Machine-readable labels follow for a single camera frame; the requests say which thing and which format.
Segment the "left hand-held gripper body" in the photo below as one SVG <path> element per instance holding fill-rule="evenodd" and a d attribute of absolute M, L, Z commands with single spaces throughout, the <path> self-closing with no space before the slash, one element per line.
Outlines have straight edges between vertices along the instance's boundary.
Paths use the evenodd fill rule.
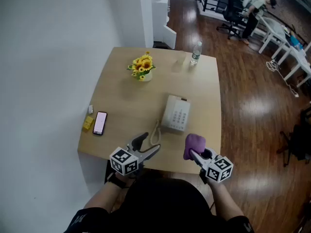
<path fill-rule="evenodd" d="M 125 149 L 117 147 L 109 156 L 111 167 L 123 176 L 131 174 L 142 166 L 141 154 L 139 151 L 132 150 L 132 143 Z"/>

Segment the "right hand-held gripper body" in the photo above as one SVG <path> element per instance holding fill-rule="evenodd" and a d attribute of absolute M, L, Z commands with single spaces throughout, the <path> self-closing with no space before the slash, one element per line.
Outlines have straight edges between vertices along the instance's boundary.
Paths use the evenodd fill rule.
<path fill-rule="evenodd" d="M 227 157 L 207 159 L 203 163 L 199 176 L 203 183 L 207 183 L 208 180 L 221 183 L 231 176 L 233 167 L 234 165 Z"/>

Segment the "purple cloth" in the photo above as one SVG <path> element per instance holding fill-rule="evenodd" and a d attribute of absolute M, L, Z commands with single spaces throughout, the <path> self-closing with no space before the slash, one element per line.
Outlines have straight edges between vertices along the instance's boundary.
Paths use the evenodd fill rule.
<path fill-rule="evenodd" d="M 193 160 L 190 151 L 193 150 L 197 154 L 205 151 L 206 139 L 200 135 L 190 133 L 185 139 L 184 160 Z"/>

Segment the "person's left forearm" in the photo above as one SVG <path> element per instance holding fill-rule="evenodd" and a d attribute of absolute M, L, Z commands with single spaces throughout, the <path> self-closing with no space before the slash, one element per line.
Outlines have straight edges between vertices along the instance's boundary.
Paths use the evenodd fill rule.
<path fill-rule="evenodd" d="M 116 175 L 119 179 L 126 183 L 129 180 L 127 176 L 123 176 L 117 172 Z M 86 203 L 84 209 L 102 208 L 108 213 L 111 213 L 121 191 L 121 188 L 107 181 L 103 187 Z"/>

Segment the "person's right forearm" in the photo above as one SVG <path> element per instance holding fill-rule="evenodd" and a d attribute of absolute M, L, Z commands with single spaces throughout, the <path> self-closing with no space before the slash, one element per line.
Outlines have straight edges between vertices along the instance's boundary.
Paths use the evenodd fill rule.
<path fill-rule="evenodd" d="M 207 179 L 207 183 L 212 191 L 217 216 L 226 221 L 237 216 L 244 216 L 223 183 L 218 183 L 213 179 Z"/>

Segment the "black smartphone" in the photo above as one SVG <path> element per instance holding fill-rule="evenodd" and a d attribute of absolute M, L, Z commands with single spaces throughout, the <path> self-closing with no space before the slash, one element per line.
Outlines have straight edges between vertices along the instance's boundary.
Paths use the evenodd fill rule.
<path fill-rule="evenodd" d="M 93 134 L 103 135 L 106 118 L 107 118 L 106 112 L 98 112 L 97 113 L 95 123 L 94 123 L 94 127 L 93 127 Z"/>

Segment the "small yellow box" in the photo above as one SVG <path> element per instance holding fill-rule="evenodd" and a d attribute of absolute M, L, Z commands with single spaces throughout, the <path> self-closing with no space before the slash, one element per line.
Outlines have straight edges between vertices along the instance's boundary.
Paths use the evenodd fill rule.
<path fill-rule="evenodd" d="M 87 116 L 84 120 L 82 130 L 88 131 L 91 128 L 93 121 L 94 121 L 94 118 L 92 118 L 91 116 Z"/>

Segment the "yellow sunflower bouquet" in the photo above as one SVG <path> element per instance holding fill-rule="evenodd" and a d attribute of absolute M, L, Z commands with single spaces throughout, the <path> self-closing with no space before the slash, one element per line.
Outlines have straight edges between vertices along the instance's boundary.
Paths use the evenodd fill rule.
<path fill-rule="evenodd" d="M 142 82 L 144 75 L 147 74 L 150 70 L 153 71 L 155 68 L 156 66 L 154 65 L 150 52 L 146 51 L 144 55 L 134 59 L 127 67 L 127 70 L 131 71 L 131 76 Z"/>

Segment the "black folding chair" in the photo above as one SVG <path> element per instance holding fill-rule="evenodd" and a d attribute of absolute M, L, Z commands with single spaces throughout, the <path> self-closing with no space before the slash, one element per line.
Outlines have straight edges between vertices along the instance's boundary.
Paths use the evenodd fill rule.
<path fill-rule="evenodd" d="M 305 161 L 305 164 L 309 164 L 311 162 L 311 106 L 301 111 L 300 123 L 294 125 L 292 132 L 286 135 L 284 131 L 281 131 L 280 135 L 284 137 L 286 145 L 276 152 L 277 154 L 285 154 L 285 151 L 288 151 L 283 166 L 289 165 L 292 155 L 298 161 Z"/>

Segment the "clear plastic cup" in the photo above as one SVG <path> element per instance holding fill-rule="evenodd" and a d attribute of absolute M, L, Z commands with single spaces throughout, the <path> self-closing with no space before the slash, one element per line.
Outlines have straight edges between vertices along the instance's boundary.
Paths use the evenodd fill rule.
<path fill-rule="evenodd" d="M 186 56 L 187 56 L 187 53 L 185 51 L 182 51 L 182 50 L 178 51 L 176 64 L 182 66 L 185 61 Z"/>

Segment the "clear water bottle green label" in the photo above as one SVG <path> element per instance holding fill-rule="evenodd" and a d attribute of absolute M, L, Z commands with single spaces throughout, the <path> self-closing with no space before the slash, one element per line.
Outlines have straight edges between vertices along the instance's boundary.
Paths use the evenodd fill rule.
<path fill-rule="evenodd" d="M 191 60 L 190 60 L 191 65 L 194 66 L 198 63 L 198 60 L 201 56 L 201 52 L 202 52 L 202 42 L 198 41 L 192 51 Z"/>

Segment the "white water dispenser cabinet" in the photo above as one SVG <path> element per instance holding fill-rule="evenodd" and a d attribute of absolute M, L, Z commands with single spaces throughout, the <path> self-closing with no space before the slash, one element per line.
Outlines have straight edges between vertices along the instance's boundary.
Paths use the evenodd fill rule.
<path fill-rule="evenodd" d="M 170 0 L 152 0 L 154 42 L 165 43 L 175 49 L 177 33 L 167 26 L 169 22 Z"/>

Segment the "white table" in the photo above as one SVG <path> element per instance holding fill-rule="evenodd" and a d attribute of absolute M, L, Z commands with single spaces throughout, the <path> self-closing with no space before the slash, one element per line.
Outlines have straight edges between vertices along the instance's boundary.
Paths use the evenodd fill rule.
<path fill-rule="evenodd" d="M 306 59 L 306 55 L 303 49 L 298 51 L 295 47 L 290 46 L 290 48 L 284 53 L 281 59 L 278 61 L 278 66 L 288 57 L 288 55 L 292 55 L 296 60 L 296 65 L 291 69 L 291 71 L 283 77 L 284 81 L 287 81 L 299 68 L 301 68 L 307 76 L 297 84 L 297 88 L 299 88 L 302 84 L 304 84 L 309 78 L 311 78 L 311 66 Z"/>
<path fill-rule="evenodd" d="M 265 26 L 267 30 L 266 34 L 264 35 L 262 39 L 263 45 L 258 51 L 259 54 L 262 54 L 262 52 L 267 47 L 267 45 L 270 42 L 274 41 L 275 43 L 278 44 L 278 48 L 276 52 L 273 54 L 272 59 L 275 59 L 276 56 L 281 52 L 281 50 L 285 50 L 284 55 L 285 57 L 287 57 L 291 49 L 290 49 L 290 44 L 288 43 L 288 40 L 286 39 L 286 34 L 284 31 L 283 25 L 281 25 L 279 22 L 277 22 L 274 19 L 261 16 L 256 25 L 256 28 L 252 31 L 251 36 L 253 36 L 253 34 L 263 35 L 263 32 L 258 28 L 259 23 L 263 23 L 263 25 Z"/>

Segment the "blue packet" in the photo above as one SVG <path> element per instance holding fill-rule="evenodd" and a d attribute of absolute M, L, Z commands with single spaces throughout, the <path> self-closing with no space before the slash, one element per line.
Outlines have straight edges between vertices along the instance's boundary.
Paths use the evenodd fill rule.
<path fill-rule="evenodd" d="M 295 34 L 292 34 L 290 36 L 290 44 L 292 47 L 294 47 L 297 51 L 300 51 L 301 49 L 303 49 L 303 46 L 301 45 L 301 43 L 299 42 L 299 40 L 296 38 Z"/>

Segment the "black office chair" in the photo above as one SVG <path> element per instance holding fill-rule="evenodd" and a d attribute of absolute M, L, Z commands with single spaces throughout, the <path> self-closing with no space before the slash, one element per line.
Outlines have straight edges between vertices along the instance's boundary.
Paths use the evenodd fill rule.
<path fill-rule="evenodd" d="M 236 36 L 241 40 L 241 26 L 246 26 L 245 18 L 242 15 L 241 0 L 228 0 L 225 9 L 222 12 L 224 19 L 229 23 L 223 23 L 221 26 L 217 26 L 216 30 L 219 29 L 227 30 L 227 39 Z"/>

